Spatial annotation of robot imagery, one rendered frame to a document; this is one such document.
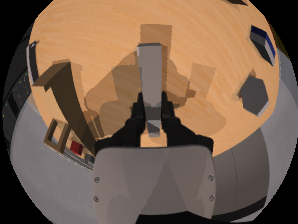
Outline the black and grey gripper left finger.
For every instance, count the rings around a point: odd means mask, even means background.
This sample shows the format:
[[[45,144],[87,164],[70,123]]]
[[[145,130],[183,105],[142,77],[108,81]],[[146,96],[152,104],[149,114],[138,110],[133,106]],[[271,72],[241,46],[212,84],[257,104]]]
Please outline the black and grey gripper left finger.
[[[111,137],[107,137],[95,142],[95,155],[97,155],[99,150],[106,147],[141,147],[141,134],[145,129],[146,115],[144,101],[142,93],[138,93],[137,103],[133,103],[131,118],[127,119],[125,126],[114,133]]]

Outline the small brown block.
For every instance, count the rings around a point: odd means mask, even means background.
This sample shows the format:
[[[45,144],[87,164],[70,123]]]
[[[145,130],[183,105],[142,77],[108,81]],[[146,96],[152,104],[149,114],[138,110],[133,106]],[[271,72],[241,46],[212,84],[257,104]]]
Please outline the small brown block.
[[[240,4],[240,5],[246,5],[249,6],[246,0],[227,0],[232,4]]]

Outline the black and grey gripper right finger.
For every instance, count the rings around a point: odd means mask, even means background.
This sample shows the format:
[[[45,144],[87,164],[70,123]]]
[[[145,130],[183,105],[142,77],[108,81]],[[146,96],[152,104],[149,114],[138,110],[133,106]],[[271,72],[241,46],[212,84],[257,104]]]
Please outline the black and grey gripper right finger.
[[[175,117],[172,101],[167,100],[166,92],[162,92],[161,97],[161,127],[167,136],[167,146],[199,144],[208,147],[213,154],[213,139],[199,134],[196,135],[189,128],[181,124],[180,119]]]

